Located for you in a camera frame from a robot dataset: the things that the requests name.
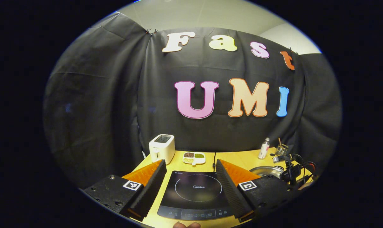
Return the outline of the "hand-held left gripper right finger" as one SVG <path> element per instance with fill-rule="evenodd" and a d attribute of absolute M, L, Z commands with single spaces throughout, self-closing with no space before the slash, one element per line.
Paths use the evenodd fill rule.
<path fill-rule="evenodd" d="M 222 159 L 217 160 L 216 174 L 239 222 L 265 217 L 301 193 L 274 175 L 260 177 Z"/>

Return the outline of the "black induction cooktop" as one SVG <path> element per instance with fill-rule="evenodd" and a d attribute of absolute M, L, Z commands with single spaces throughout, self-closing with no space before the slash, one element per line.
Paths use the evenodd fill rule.
<path fill-rule="evenodd" d="M 233 216 L 216 172 L 172 171 L 157 215 L 179 220 Z"/>

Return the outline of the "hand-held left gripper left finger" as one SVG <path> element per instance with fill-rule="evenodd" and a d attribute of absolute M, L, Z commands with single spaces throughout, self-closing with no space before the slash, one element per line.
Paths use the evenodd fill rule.
<path fill-rule="evenodd" d="M 113 211 L 141 222 L 148 215 L 166 172 L 165 160 L 161 159 L 122 177 L 109 175 L 84 192 Z"/>

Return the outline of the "clear plastic bottle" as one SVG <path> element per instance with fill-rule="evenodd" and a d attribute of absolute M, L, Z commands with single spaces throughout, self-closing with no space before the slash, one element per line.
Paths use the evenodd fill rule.
<path fill-rule="evenodd" d="M 258 154 L 258 159 L 264 159 L 267 156 L 269 148 L 270 148 L 270 138 L 267 137 L 264 143 L 262 143 L 261 145 L 261 149 Z"/>

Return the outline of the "black backdrop cloth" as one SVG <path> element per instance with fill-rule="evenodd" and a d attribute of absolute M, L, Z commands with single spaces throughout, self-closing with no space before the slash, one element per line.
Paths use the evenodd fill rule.
<path fill-rule="evenodd" d="M 339 85 L 322 54 L 225 28 L 150 34 L 120 12 L 66 49 L 43 105 L 51 153 L 80 188 L 132 171 L 159 134 L 173 135 L 176 150 L 217 153 L 281 139 L 320 175 L 342 119 Z"/>

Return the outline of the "white divided bean plate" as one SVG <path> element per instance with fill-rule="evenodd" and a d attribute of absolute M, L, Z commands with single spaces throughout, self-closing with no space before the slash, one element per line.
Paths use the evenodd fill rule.
<path fill-rule="evenodd" d="M 186 164 L 196 166 L 196 164 L 204 164 L 206 162 L 206 156 L 202 152 L 185 152 L 182 161 Z"/>

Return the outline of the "glass cup with stick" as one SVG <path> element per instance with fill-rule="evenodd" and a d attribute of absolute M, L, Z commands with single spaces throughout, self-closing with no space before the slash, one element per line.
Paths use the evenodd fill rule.
<path fill-rule="evenodd" d="M 284 156 L 284 155 L 287 155 L 287 154 L 288 154 L 287 151 L 288 151 L 289 146 L 283 144 L 283 143 L 281 142 L 280 137 L 278 138 L 278 141 L 279 141 L 279 145 L 277 146 L 275 155 L 276 155 L 276 156 Z"/>

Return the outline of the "stainless steel pot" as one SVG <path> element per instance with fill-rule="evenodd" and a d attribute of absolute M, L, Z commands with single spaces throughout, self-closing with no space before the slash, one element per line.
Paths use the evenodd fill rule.
<path fill-rule="evenodd" d="M 284 172 L 284 169 L 281 166 L 260 166 L 254 167 L 249 171 L 260 177 L 273 175 L 276 178 L 280 178 L 280 175 Z"/>

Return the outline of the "white toaster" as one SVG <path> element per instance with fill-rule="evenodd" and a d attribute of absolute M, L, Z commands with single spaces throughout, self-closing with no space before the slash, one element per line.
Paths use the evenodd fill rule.
<path fill-rule="evenodd" d="M 175 137 L 168 134 L 157 135 L 149 142 L 151 161 L 165 160 L 166 165 L 171 162 L 175 154 Z"/>

